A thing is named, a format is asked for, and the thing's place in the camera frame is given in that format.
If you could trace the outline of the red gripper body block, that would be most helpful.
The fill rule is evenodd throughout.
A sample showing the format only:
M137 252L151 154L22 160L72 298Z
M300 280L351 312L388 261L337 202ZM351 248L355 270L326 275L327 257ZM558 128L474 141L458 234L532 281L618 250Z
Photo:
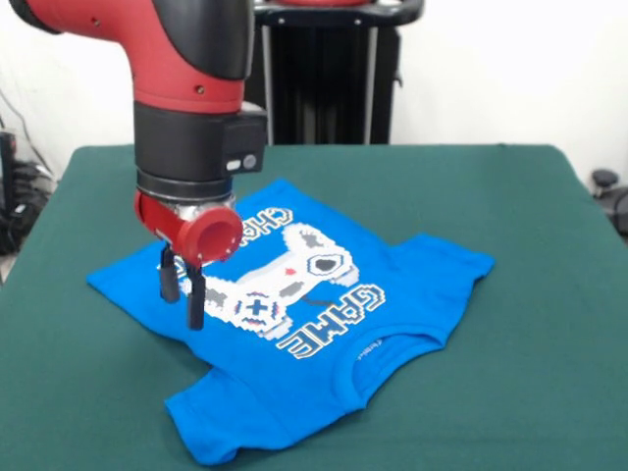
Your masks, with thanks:
M134 210L146 229L195 267L227 260L241 242L241 218L224 204L169 206L138 190Z

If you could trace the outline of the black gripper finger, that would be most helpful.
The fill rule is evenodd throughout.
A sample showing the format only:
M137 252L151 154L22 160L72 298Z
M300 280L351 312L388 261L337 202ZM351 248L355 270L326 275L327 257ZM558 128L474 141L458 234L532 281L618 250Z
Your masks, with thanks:
M186 274L190 281L190 293L187 297L188 327L202 330L204 326L205 278L200 267L187 264Z
M175 263L175 253L169 244L166 244L160 256L160 294L164 300L179 300L178 271Z

